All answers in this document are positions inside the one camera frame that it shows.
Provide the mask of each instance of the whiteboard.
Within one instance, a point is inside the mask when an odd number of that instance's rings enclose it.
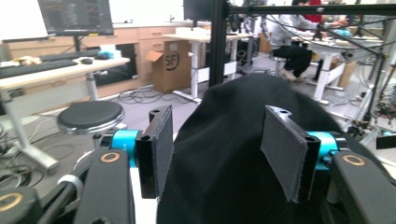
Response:
[[[2,1],[0,6],[2,40],[47,37],[47,29],[36,0]]]

